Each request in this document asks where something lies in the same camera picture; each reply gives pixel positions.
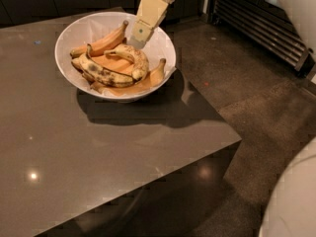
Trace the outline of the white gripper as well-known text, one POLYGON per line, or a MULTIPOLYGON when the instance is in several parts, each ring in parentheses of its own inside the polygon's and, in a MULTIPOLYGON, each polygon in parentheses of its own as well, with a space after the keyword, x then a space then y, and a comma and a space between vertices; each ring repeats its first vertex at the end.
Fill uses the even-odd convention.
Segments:
POLYGON ((128 43, 137 49, 143 49, 165 18, 169 3, 174 1, 140 0, 128 43))

